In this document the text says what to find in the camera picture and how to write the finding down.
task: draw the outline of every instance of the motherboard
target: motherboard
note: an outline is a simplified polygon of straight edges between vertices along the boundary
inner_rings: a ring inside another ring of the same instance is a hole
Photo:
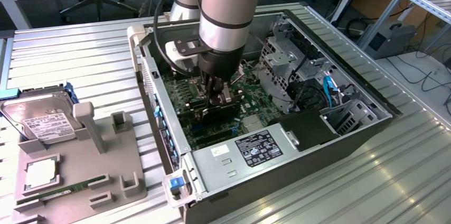
[[[190,148],[197,150],[233,137],[264,128],[269,121],[281,115],[260,86],[256,70],[244,66],[243,74],[232,77],[233,92],[240,90],[240,101],[223,108],[224,118],[213,123],[194,123],[186,114],[194,109],[205,107],[205,91],[201,78],[176,79],[170,75],[162,76],[162,81],[170,98],[177,118],[182,127]]]

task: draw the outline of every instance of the metal workbench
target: metal workbench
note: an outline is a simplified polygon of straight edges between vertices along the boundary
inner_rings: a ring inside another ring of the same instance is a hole
[[[451,134],[419,99],[399,87],[344,35],[299,4],[259,7],[291,9],[404,113],[345,159],[257,200],[214,223],[449,223]],[[116,110],[133,116],[148,196],[80,223],[180,223],[160,186],[164,174],[146,121],[125,28],[148,19],[17,31],[6,42],[5,86],[45,86],[68,79],[96,117]],[[18,134],[1,122],[0,223],[9,223]]]

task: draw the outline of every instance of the blue latch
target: blue latch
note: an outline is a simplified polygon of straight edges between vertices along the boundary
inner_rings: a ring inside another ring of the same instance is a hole
[[[170,189],[170,191],[176,190],[181,186],[184,186],[184,179],[182,179],[181,176],[177,177],[177,178],[172,178],[169,180],[169,189]]]
[[[160,113],[160,106],[156,106],[154,111],[153,111],[153,116],[157,117],[158,113]]]
[[[329,101],[329,107],[332,108],[332,98],[331,98],[331,94],[329,94],[329,88],[332,88],[335,91],[337,91],[339,89],[336,88],[332,78],[331,76],[324,76],[323,78],[323,89],[324,89],[324,93],[327,96],[327,99]]]
[[[73,92],[73,86],[72,86],[72,84],[69,82],[65,82],[64,89],[69,93],[69,96],[70,96],[73,104],[77,104],[78,103],[78,98],[76,96],[76,93]]]
[[[17,98],[18,94],[20,94],[18,88],[0,90],[0,100],[8,100],[8,99]]]

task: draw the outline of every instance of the warning label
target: warning label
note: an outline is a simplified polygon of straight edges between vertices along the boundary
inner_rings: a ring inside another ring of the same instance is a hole
[[[268,130],[239,139],[235,143],[249,167],[283,155]]]
[[[42,141],[73,134],[73,128],[64,113],[24,119],[22,122]]]

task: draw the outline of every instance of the green circuit board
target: green circuit board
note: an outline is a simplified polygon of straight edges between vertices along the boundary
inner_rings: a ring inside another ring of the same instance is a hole
[[[239,104],[235,104],[235,108],[239,109],[239,111],[233,117],[206,126],[196,126],[189,120],[182,119],[182,114],[188,110],[185,105],[188,102],[197,103],[200,107],[205,105],[201,78],[190,77],[188,79],[174,80],[173,76],[161,76],[178,116],[182,132],[186,136],[190,148],[194,150],[248,133],[248,127],[243,125],[243,118],[249,116],[255,118],[256,116],[263,126],[267,126],[268,122],[281,114],[263,87],[257,83],[252,71],[248,69],[243,71],[244,75],[231,86],[232,91],[243,91],[241,101]]]

